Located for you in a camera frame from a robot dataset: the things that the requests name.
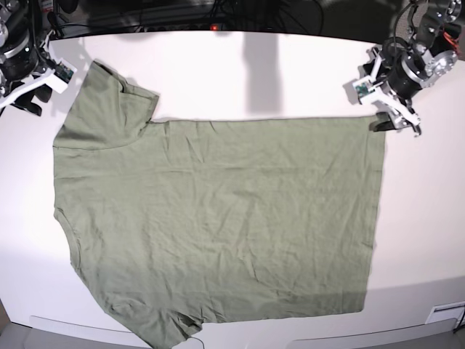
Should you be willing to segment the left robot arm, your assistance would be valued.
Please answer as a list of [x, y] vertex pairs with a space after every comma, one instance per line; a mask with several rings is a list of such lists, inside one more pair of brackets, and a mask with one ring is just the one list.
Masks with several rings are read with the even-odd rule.
[[412, 99], [434, 86], [451, 71], [460, 55], [459, 39], [464, 27], [463, 1], [428, 1], [426, 12], [413, 22], [419, 1], [410, 1], [401, 11], [408, 16], [409, 37], [393, 34], [370, 51], [371, 61], [363, 65], [363, 76], [353, 83], [359, 104], [380, 104], [372, 132], [410, 128], [421, 135], [421, 119]]

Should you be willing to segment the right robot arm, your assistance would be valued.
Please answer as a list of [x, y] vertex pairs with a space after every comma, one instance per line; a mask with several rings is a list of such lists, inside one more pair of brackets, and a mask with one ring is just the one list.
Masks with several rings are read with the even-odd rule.
[[7, 97], [38, 79], [57, 63], [44, 46], [42, 14], [38, 1], [1, 2], [1, 96]]

